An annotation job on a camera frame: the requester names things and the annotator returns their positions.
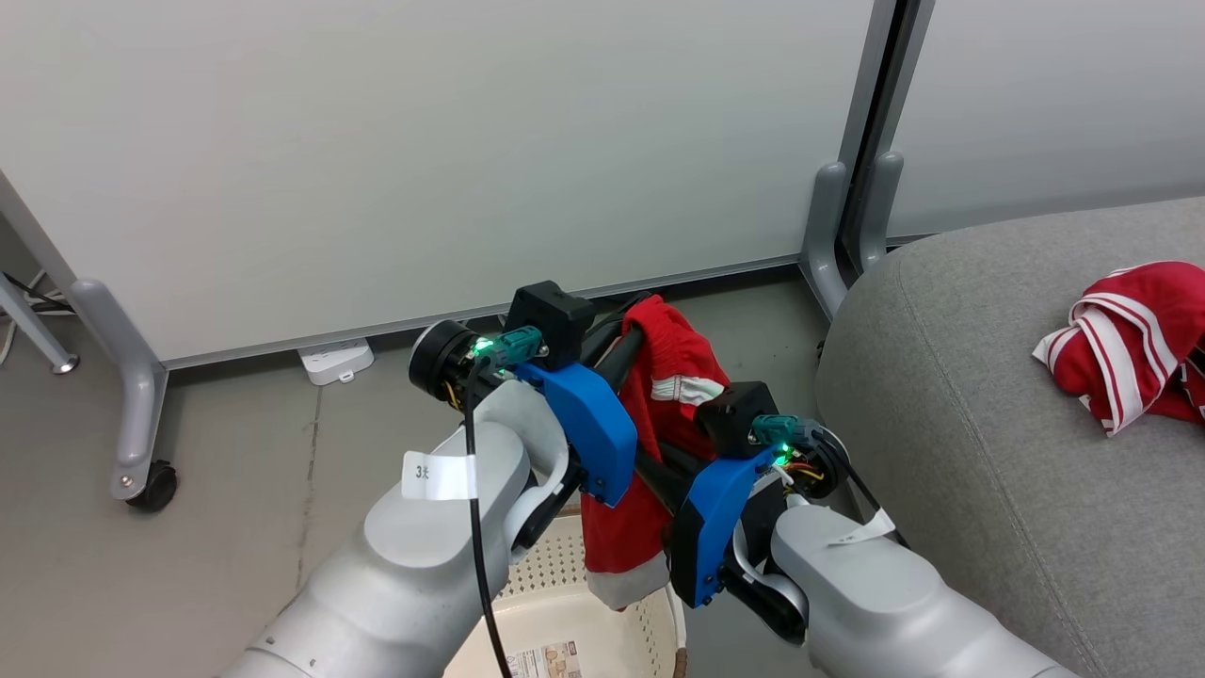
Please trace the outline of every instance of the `red cloth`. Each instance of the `red cloth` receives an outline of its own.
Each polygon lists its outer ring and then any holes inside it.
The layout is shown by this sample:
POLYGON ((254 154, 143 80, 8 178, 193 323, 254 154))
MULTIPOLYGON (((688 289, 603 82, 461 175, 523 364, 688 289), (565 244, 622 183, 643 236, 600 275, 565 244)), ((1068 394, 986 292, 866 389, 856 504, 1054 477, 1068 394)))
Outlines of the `red cloth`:
MULTIPOLYGON (((729 384, 711 344, 657 295, 628 311, 625 334, 633 323, 646 338, 619 401, 636 425, 640 447, 658 460, 658 440, 713 458, 711 443, 694 425, 695 408, 729 384)), ((662 549, 662 530, 669 520, 639 477, 613 509, 582 503, 587 583, 599 600, 621 609, 669 583, 662 549)))
POLYGON ((1142 413, 1205 424, 1205 270, 1115 270, 1071 306, 1034 358, 1113 436, 1142 413))

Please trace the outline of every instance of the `white panel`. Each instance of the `white panel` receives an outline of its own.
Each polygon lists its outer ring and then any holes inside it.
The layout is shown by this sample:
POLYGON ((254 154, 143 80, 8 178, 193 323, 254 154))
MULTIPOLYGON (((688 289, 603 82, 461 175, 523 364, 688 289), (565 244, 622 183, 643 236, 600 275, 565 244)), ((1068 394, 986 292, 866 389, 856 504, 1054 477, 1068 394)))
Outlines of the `white panel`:
POLYGON ((871 0, 7 0, 0 163, 161 360, 799 249, 871 0))
POLYGON ((1205 193, 1205 2, 937 0, 889 235, 1205 193))

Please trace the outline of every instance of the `white plastic basket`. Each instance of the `white plastic basket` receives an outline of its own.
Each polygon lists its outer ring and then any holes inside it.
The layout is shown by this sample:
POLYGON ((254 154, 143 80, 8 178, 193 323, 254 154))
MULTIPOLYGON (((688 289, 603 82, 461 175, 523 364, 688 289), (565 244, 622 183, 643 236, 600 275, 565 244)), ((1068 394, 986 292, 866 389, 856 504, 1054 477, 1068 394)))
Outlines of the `white plastic basket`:
MULTIPOLYGON (((669 586, 624 612, 586 588, 582 520, 566 507, 511 568, 494 601, 499 635, 516 678, 683 678, 682 601, 669 586)), ((448 665, 446 678, 496 676, 484 623, 448 665)))

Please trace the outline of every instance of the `yellow wire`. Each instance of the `yellow wire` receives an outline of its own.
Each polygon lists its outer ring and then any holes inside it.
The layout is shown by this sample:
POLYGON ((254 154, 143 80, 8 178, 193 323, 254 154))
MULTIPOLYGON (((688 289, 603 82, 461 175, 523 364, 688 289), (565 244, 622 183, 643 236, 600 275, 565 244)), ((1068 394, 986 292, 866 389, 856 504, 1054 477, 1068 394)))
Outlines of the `yellow wire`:
POLYGON ((460 409, 460 403, 455 400, 455 391, 452 390, 452 385, 445 382, 443 387, 446 387, 448 390, 448 399, 452 399, 452 407, 455 409, 460 409))

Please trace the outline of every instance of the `gray sofa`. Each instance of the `gray sofa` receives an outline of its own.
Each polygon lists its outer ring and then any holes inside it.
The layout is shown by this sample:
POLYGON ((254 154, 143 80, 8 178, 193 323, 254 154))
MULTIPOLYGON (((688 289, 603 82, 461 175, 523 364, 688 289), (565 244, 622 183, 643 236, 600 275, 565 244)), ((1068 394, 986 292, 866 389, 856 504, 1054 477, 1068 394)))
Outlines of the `gray sofa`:
POLYGON ((1106 440, 1029 355, 1088 284, 1157 259, 1205 266, 1205 199, 913 242, 853 285, 817 376, 912 547, 1083 677, 1205 676, 1205 426, 1106 440))

